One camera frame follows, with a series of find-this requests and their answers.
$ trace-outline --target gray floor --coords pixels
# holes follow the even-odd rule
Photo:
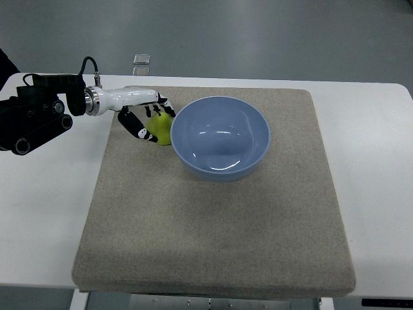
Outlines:
[[[152,76],[400,83],[413,94],[408,0],[0,0],[0,28],[22,72],[78,73],[89,55],[102,74],[129,75],[134,55],[150,54]],[[19,292],[7,295],[15,305]]]

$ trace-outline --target robot finger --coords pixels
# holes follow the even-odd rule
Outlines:
[[[166,97],[162,96],[160,93],[158,93],[157,103],[162,107],[162,109],[165,110],[166,113],[171,115],[173,118],[176,116],[171,102]]]

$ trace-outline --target white table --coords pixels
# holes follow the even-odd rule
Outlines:
[[[0,99],[15,95],[12,76]],[[351,296],[413,297],[413,101],[397,84],[102,76],[126,85],[300,88],[313,98],[357,286]],[[87,85],[93,77],[85,76]],[[113,112],[74,118],[26,156],[0,152],[0,284],[72,287],[70,273]]]

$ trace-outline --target small clear object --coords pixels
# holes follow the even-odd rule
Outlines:
[[[134,65],[144,65],[148,64],[150,55],[148,54],[136,54],[134,59]]]
[[[135,67],[134,68],[134,76],[148,76],[149,75],[149,67]]]

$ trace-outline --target metal connector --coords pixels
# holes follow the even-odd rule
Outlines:
[[[102,88],[102,84],[101,84],[101,76],[99,72],[95,72],[95,86]]]

